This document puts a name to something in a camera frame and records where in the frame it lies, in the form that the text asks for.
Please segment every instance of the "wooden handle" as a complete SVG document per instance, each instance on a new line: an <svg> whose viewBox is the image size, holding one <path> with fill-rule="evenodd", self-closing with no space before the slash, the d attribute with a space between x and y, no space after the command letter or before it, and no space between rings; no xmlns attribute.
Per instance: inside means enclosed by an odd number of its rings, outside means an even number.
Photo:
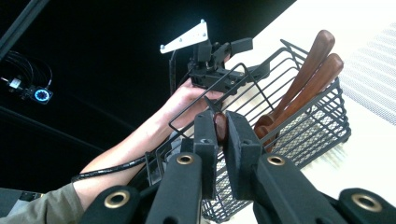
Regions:
<svg viewBox="0 0 396 224"><path fill-rule="evenodd" d="M309 50L308 55L298 72L296 78L291 83L288 91L282 97L282 100L274 109L273 118L277 119L290 101L300 92L307 81L315 74L319 66L326 59L327 55L334 46L334 36L326 30L321 30Z"/></svg>
<svg viewBox="0 0 396 224"><path fill-rule="evenodd" d="M344 68L344 63L338 54L330 54L319 70L308 81L300 94L290 103L288 108L280 114L272 125L268 127L271 132L275 127L283 123L291 115L296 113L310 100L312 100L319 92L322 92L332 83L332 81L340 74Z"/></svg>

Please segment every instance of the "black ceiling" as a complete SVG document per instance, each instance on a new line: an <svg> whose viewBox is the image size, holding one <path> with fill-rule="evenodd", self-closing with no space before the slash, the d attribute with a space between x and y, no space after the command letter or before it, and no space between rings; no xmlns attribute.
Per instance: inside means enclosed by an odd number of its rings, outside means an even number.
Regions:
<svg viewBox="0 0 396 224"><path fill-rule="evenodd" d="M138 127L169 96L171 55L160 45L200 19L212 42L230 42L254 37L293 2L51 0L13 49L50 65L54 94L40 105L0 83L0 187L58 188ZM190 55L177 55L177 79Z"/></svg>

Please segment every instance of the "human arm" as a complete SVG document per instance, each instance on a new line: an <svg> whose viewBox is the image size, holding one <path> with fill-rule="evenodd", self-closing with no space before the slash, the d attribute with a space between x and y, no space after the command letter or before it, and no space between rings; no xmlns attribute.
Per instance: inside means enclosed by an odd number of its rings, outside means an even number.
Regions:
<svg viewBox="0 0 396 224"><path fill-rule="evenodd" d="M155 149L173 131L168 126L169 120L204 91L205 90L200 88L194 88L191 84L191 80L188 79L177 89L160 110L120 143L96 157L81 172L87 173L134 161L144 156L146 152ZM206 96L209 99L217 99L221 96L221 93L209 91ZM201 99L172 124L176 128L181 128L190 123L195 115L205 108L206 103ZM87 209L96 196L103 190L112 186L126 185L129 183L142 166L143 165L138 165L128 170L75 182L73 185L84 210Z"/></svg>

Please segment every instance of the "black wire basket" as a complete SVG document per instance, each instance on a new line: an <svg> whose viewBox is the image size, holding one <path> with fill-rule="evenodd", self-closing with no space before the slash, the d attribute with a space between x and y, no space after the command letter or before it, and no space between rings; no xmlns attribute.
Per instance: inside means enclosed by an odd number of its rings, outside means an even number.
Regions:
<svg viewBox="0 0 396 224"><path fill-rule="evenodd" d="M257 79L250 75L243 64L238 64L232 71L239 71L246 78L240 85L235 84L214 104L221 107L222 111L230 110L245 116L251 127L254 127L261 115L274 110L307 55L305 50L287 41L281 41L285 47L262 63L268 68L267 74ZM271 147L274 153L288 157L300 168L306 166L332 147L345 142L351 135L342 93L337 78L325 91L264 136L261 142L273 139L273 142L266 147ZM181 138L193 138L193 122L181 130L175 129L174 134L155 150L154 161L150 160L148 155L148 161L151 161L147 166L150 185L162 179L167 158L179 152ZM233 199L224 155L220 152L217 164L216 199L202 201L202 216L220 223L229 220L250 203L250 201Z"/></svg>

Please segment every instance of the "olive green sleeve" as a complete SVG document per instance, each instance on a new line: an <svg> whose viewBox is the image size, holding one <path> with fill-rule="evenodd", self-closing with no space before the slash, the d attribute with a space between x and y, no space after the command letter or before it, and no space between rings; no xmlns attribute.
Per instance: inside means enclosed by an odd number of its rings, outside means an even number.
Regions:
<svg viewBox="0 0 396 224"><path fill-rule="evenodd" d="M14 215L0 218L0 224L78 223L83 213L73 184L70 183L31 201Z"/></svg>

